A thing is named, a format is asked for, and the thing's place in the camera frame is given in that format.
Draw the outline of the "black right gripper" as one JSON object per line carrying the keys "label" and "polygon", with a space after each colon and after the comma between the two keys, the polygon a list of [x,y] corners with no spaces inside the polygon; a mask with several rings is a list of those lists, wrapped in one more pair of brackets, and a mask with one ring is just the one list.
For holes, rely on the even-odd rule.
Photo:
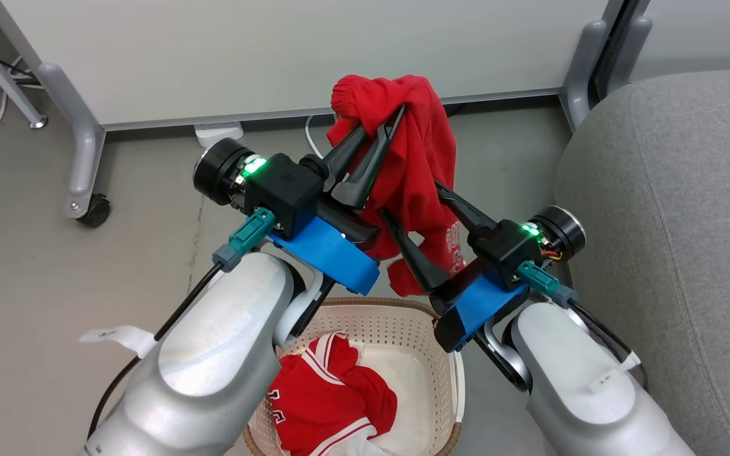
{"label": "black right gripper", "polygon": [[[540,241],[544,233],[537,226],[512,220],[497,223],[438,181],[435,191],[441,204],[468,231],[468,244],[489,282],[521,282],[518,268],[522,263],[542,262]],[[454,225],[452,214],[434,208],[394,215],[388,208],[380,208],[379,216],[401,256],[388,266],[391,288],[400,296],[412,296],[425,295],[442,286],[449,279],[452,266],[448,240]]]}

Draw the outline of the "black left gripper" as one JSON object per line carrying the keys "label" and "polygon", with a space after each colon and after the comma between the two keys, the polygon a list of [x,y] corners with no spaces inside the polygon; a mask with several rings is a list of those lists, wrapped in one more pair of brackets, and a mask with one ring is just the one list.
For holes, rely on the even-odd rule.
{"label": "black left gripper", "polygon": [[299,162],[278,153],[254,158],[243,166],[243,213],[266,208],[276,219],[278,236],[292,240],[316,217],[317,199],[327,178],[334,179],[330,196],[351,210],[363,210],[402,121],[401,104],[369,137],[362,125],[354,127],[327,153],[323,161],[307,154]]}

